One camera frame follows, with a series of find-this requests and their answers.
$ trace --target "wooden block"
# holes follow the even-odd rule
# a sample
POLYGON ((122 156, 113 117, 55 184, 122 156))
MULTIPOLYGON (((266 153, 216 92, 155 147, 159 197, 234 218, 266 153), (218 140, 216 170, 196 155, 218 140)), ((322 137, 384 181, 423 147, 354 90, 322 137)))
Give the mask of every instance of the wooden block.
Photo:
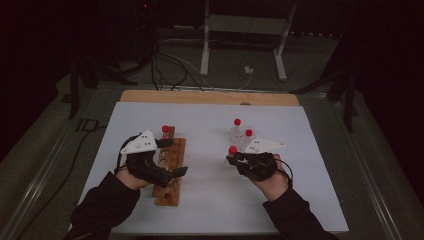
MULTIPOLYGON (((169 148, 160 150, 157 165, 172 172, 182 167, 184 162, 185 142, 184 138, 174 138, 175 127, 169 127, 169 136, 174 139, 174 144, 169 148)), ((180 198, 181 178, 173 179, 166 188, 153 186, 152 196, 158 206, 178 206, 180 198)))

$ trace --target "power cord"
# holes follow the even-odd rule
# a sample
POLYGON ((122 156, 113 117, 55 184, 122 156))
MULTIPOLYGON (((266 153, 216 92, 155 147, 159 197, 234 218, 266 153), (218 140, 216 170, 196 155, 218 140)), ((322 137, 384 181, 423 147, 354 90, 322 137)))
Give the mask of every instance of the power cord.
POLYGON ((23 228, 23 230, 21 231, 21 233, 18 235, 18 237, 16 238, 17 240, 21 239, 26 231, 28 230, 28 228, 34 223, 34 221, 40 216, 40 214, 47 208, 47 206, 50 204, 50 202, 57 196, 57 194, 60 192, 60 190, 63 188, 63 186, 65 185, 65 183, 68 181, 69 177, 71 176, 74 167, 75 167, 75 163, 76 160, 78 158, 78 154, 79 151, 82 147, 82 144, 84 143, 84 140, 87 138, 87 136, 92 133, 95 132, 97 129, 103 129, 106 128, 107 126, 98 126, 99 125, 99 121, 98 120, 91 120, 91 119, 85 119, 85 123, 83 126, 83 129, 81 131, 85 131, 85 135, 82 137, 81 141, 78 144, 78 148, 74 154, 74 157, 72 159, 72 164, 71 167, 68 171, 68 173, 66 174, 65 178, 62 180, 62 182, 60 183, 59 187, 56 189, 56 191, 53 193, 53 195, 47 200, 47 202, 41 207, 41 209, 31 218, 31 220, 27 223, 27 225, 23 228), (95 126, 92 129, 86 129, 87 124, 89 122, 94 122, 95 126))

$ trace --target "gray floor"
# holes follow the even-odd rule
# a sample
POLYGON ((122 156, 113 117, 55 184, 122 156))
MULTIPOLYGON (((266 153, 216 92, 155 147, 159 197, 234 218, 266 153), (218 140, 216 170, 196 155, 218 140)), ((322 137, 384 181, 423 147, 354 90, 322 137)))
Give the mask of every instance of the gray floor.
MULTIPOLYGON (((289 76, 286 82, 277 79, 272 48, 267 44, 263 45, 260 48, 212 49, 210 72, 203 80, 189 64, 185 66, 206 90, 285 92, 318 79, 337 41, 321 37, 290 36, 283 55, 289 76), (253 67, 247 86, 250 76, 244 73, 244 66, 253 67)), ((163 42, 160 46, 160 51, 182 58, 196 68, 200 67, 201 42, 175 40, 163 42)), ((158 69, 162 76, 172 83, 183 76, 180 68, 162 60, 158 60, 158 69)), ((153 88, 149 67, 131 76, 130 80, 139 83, 134 88, 153 88)), ((81 110, 76 120, 71 121, 67 119, 69 105, 60 103, 63 94, 69 92, 68 84, 68 77, 58 83, 59 97, 51 103, 0 165, 2 231, 12 214, 19 210, 17 207, 22 206, 19 202, 23 194, 46 159, 56 160, 56 164, 49 169, 51 175, 46 183, 39 184, 42 191, 38 192, 38 201, 28 207, 32 211, 24 215, 22 222, 28 221, 58 188, 71 167, 78 144, 85 134, 74 130, 79 119, 96 119, 101 125, 106 125, 122 91, 131 89, 104 79, 96 90, 83 90, 81 110)), ((187 79, 181 89, 195 89, 195 86, 192 80, 187 79)), ((299 96, 299 99, 310 120, 350 228, 349 232, 338 236, 341 239, 424 239, 424 210, 409 187, 361 94, 355 95, 358 116, 353 117, 354 132, 348 133, 340 123, 340 103, 328 102, 323 98, 328 87, 324 85, 307 95, 299 96)), ((79 200, 103 133, 104 130, 97 130, 86 138, 69 180, 27 229, 22 239, 60 239, 66 233, 70 213, 79 200)), ((199 237, 159 239, 197 238, 199 237)), ((134 236, 112 235, 110 239, 134 239, 134 236)))

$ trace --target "desk leg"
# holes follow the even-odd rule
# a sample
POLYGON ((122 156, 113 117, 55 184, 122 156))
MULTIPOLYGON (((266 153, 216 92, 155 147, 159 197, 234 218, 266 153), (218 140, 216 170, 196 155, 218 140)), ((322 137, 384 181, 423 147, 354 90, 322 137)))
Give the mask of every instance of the desk leg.
POLYGON ((205 1, 205 30, 203 39, 202 63, 200 64, 200 75, 208 75, 209 67, 209 0, 205 1))
POLYGON ((283 34, 281 35, 281 42, 280 46, 278 48, 274 49, 274 58, 275 58, 275 65, 277 67, 278 72, 278 79, 280 81, 286 81, 287 75, 286 70, 284 69, 283 59, 281 58, 281 54, 283 53, 284 45, 286 44, 287 37, 290 33, 290 27, 293 20, 294 13, 296 11, 296 4, 292 5, 292 8, 290 10, 289 17, 287 18, 286 24, 284 26, 283 34))

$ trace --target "person's right hand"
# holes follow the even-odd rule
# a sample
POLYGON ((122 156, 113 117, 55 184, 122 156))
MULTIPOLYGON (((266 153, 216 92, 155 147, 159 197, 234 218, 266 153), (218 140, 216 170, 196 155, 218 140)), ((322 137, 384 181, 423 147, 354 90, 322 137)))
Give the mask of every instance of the person's right hand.
MULTIPOLYGON (((278 154, 274 154, 274 158, 281 159, 278 154)), ((277 161, 277 167, 284 171, 280 161, 277 161)), ((278 171, 275 171, 274 175, 262 182, 256 180, 251 181, 263 192, 270 202, 279 198, 289 188, 287 177, 278 171)))

